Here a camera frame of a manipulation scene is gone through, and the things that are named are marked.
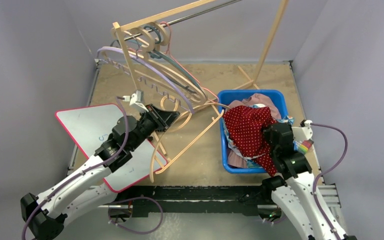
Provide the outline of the red polka dot dress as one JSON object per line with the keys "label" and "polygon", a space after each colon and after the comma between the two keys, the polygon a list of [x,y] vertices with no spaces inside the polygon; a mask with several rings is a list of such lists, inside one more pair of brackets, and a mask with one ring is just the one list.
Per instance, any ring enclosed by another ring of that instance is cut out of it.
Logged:
{"label": "red polka dot dress", "polygon": [[257,157],[259,164],[269,176],[273,177],[277,169],[271,157],[271,147],[264,139],[262,130],[277,121],[272,117],[270,108],[253,108],[239,105],[232,107],[223,114],[230,138],[244,157]]}

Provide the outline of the blue floral garment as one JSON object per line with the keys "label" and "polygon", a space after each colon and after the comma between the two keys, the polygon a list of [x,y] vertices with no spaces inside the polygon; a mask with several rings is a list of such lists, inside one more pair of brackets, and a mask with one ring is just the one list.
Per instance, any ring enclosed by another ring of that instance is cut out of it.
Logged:
{"label": "blue floral garment", "polygon": [[[276,121],[278,121],[279,123],[288,123],[289,125],[292,125],[295,122],[295,118],[287,115],[282,119],[276,119]],[[221,120],[221,123],[224,135],[226,137],[227,146],[230,149],[230,153],[227,157],[228,165],[232,166],[232,168],[262,169],[263,167],[256,163],[254,159],[256,159],[257,157],[264,156],[264,154],[256,155],[253,157],[243,156],[234,141],[230,138],[230,134],[226,127],[224,119]],[[298,152],[298,142],[295,140],[293,141],[293,147],[294,151]]]}

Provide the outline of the cream hanger of dress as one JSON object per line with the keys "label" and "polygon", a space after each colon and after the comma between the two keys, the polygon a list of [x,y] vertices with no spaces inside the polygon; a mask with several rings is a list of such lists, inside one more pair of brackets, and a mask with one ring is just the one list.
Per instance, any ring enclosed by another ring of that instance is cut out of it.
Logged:
{"label": "cream hanger of dress", "polygon": [[188,123],[162,137],[171,165],[161,174],[141,181],[149,186],[232,186],[235,177],[224,170],[221,160],[218,108],[208,105],[192,115]]}

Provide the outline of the cream wooden hanger front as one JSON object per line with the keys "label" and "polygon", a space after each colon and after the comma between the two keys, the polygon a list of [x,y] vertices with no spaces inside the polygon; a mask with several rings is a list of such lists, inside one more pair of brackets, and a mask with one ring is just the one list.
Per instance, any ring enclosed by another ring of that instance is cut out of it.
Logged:
{"label": "cream wooden hanger front", "polygon": [[168,96],[172,91],[180,96],[174,103],[186,103],[190,109],[195,105],[203,105],[208,96],[197,79],[180,63],[170,56],[171,33],[156,22],[144,26],[122,30],[121,27],[111,29],[115,37],[114,43],[119,47],[103,46],[96,56],[103,56],[106,63],[126,70],[133,81],[142,81],[160,94]]}

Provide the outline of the pink pleated skirt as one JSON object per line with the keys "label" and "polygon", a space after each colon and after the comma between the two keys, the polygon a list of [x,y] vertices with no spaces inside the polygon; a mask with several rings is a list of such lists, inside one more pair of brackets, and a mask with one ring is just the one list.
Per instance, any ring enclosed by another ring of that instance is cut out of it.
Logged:
{"label": "pink pleated skirt", "polygon": [[269,107],[270,111],[271,111],[271,115],[275,120],[282,118],[279,110],[275,107],[272,100],[268,96],[260,94],[260,93],[255,93],[252,96],[250,96],[249,98],[246,98],[243,100],[234,100],[232,103],[230,103],[228,105],[227,110],[234,108],[234,107],[237,107],[237,106],[252,107],[252,105],[255,105],[255,104],[265,104],[267,107]]}

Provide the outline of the teal hanger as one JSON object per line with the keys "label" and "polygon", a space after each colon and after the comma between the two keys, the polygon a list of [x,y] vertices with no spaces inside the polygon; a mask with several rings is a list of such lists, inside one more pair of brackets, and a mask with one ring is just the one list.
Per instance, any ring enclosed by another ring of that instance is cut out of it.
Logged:
{"label": "teal hanger", "polygon": [[170,55],[170,50],[161,51],[161,47],[170,47],[171,34],[158,22],[151,22],[125,32],[126,37],[137,45],[129,51],[137,58],[148,62],[158,69],[172,83],[183,89],[191,97],[205,95],[199,81]]}

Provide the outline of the white cloth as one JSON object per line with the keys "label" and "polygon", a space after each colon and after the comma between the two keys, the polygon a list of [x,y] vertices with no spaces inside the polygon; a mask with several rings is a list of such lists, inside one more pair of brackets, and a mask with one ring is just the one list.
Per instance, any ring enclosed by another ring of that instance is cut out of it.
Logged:
{"label": "white cloth", "polygon": [[252,108],[266,108],[267,105],[263,104],[263,103],[258,103],[258,104],[254,104],[251,106]]}

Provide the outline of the pink wire hanger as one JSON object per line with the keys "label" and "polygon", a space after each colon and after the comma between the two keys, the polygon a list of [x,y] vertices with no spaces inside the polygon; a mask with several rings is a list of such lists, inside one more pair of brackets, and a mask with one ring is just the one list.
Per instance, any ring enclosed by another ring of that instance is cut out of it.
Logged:
{"label": "pink wire hanger", "polygon": [[206,87],[203,87],[201,86],[201,83],[200,81],[189,71],[190,69],[187,68],[187,67],[184,67],[182,65],[182,63],[187,63],[186,61],[182,61],[182,62],[179,62],[171,53],[171,40],[172,40],[172,28],[171,26],[166,22],[166,21],[161,21],[159,23],[161,26],[164,26],[164,27],[167,27],[168,28],[168,44],[166,46],[166,51],[165,51],[165,55],[168,55],[178,66],[181,67],[182,70],[184,70],[187,74],[189,74],[193,80],[198,84],[198,86],[202,89],[202,91],[204,93],[209,93],[213,96],[213,99],[210,99],[208,98],[207,100],[212,102],[212,103],[218,103],[219,102],[219,98],[217,97],[217,95],[215,93],[213,93],[211,90],[209,90],[208,88]]}

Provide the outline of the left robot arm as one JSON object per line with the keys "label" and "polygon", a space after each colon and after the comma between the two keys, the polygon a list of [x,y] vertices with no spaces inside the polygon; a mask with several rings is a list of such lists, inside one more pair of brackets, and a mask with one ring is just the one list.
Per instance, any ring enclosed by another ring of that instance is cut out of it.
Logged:
{"label": "left robot arm", "polygon": [[36,240],[53,240],[75,219],[100,205],[129,199],[127,188],[117,185],[111,190],[106,184],[91,188],[125,166],[133,153],[154,132],[166,132],[180,116],[178,111],[162,110],[153,104],[136,119],[122,106],[121,116],[113,123],[105,141],[88,160],[62,181],[37,195],[27,193],[20,200],[24,226],[21,239],[30,231]]}

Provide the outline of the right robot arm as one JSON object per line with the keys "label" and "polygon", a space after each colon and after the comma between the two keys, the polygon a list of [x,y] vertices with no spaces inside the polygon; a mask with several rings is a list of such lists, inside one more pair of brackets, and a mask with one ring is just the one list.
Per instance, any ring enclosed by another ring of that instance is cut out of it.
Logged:
{"label": "right robot arm", "polygon": [[355,240],[338,222],[318,187],[323,172],[313,174],[295,142],[312,139],[317,123],[303,120],[299,127],[277,122],[262,130],[278,175],[262,181],[260,196],[275,203],[303,240]]}

